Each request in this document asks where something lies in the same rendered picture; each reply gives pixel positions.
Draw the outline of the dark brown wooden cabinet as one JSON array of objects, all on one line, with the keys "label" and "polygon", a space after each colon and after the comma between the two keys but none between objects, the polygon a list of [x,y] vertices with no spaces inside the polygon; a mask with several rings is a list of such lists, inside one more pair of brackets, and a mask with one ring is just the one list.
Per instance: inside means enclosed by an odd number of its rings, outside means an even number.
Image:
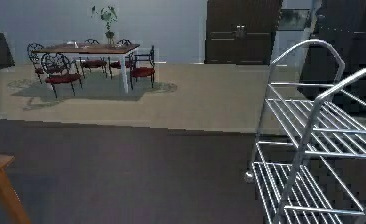
[{"label": "dark brown wooden cabinet", "polygon": [[[330,43],[345,63],[344,77],[366,67],[366,0],[322,0],[311,35]],[[334,81],[338,64],[322,46],[308,48],[298,90],[309,100]]]}]

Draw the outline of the dark brown wooden cupboard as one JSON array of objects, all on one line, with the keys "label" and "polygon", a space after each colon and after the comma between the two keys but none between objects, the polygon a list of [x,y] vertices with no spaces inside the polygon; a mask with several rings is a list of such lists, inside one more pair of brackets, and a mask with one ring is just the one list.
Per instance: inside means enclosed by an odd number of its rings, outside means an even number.
[{"label": "dark brown wooden cupboard", "polygon": [[205,64],[268,65],[283,0],[207,0]]}]

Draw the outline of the black chair red seat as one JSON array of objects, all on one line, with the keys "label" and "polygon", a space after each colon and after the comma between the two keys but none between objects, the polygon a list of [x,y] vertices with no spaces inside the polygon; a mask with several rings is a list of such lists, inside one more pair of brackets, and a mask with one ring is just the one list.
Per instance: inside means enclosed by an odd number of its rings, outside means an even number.
[{"label": "black chair red seat", "polygon": [[58,84],[69,83],[72,91],[75,91],[74,82],[78,81],[80,87],[83,87],[82,75],[79,73],[79,70],[71,71],[73,64],[74,61],[71,61],[62,53],[45,53],[41,57],[41,66],[47,75],[45,82],[51,86],[55,97],[58,97],[56,91],[56,85]]},{"label": "black chair red seat", "polygon": [[[139,67],[138,62],[148,62],[149,67]],[[134,89],[133,81],[138,81],[139,78],[149,77],[151,87],[154,87],[155,83],[155,47],[151,46],[150,51],[147,54],[132,54],[129,57],[130,65],[130,86]]]},{"label": "black chair red seat", "polygon": [[43,46],[38,43],[31,43],[27,47],[27,53],[30,61],[33,64],[35,73],[38,76],[39,81],[42,81],[41,75],[45,75],[46,83],[60,84],[67,83],[67,77],[62,74],[64,70],[64,63],[61,54],[49,55],[47,62],[45,63],[46,68],[41,65],[41,57],[35,53],[35,50],[43,49]]},{"label": "black chair red seat", "polygon": [[94,59],[89,59],[88,57],[80,57],[79,64],[80,64],[82,71],[85,68],[88,68],[89,71],[92,71],[93,69],[101,68],[102,72],[104,74],[107,74],[107,69],[106,69],[107,62],[104,57],[94,58]]},{"label": "black chair red seat", "polygon": [[[118,45],[130,45],[131,41],[128,39],[121,39],[117,42]],[[110,72],[110,78],[113,78],[113,72],[112,69],[121,69],[121,62],[119,60],[112,60],[111,58],[108,58],[108,68]]]}]

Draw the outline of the green plant in vase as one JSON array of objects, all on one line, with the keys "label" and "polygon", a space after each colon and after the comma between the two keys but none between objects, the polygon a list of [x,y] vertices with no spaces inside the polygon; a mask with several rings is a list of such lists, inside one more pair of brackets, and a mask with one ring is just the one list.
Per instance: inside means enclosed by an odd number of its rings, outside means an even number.
[{"label": "green plant in vase", "polygon": [[113,22],[118,20],[116,10],[113,6],[102,7],[100,10],[96,6],[91,8],[92,16],[97,15],[105,23],[105,36],[109,44],[114,43],[115,33],[111,30]]}]

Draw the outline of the wooden top white-legged dining table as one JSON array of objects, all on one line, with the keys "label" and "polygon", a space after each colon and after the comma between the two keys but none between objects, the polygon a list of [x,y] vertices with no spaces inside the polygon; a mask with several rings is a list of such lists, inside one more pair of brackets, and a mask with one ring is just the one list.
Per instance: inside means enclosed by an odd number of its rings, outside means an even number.
[{"label": "wooden top white-legged dining table", "polygon": [[105,57],[105,58],[118,58],[121,62],[121,77],[123,82],[123,89],[125,93],[129,92],[129,73],[125,68],[125,57],[130,53],[137,52],[140,47],[139,44],[130,44],[119,46],[117,44],[89,44],[89,43],[77,43],[78,48],[67,43],[57,44],[49,47],[44,47],[40,50],[35,50],[40,56],[45,53],[62,53],[70,55],[71,57]]}]

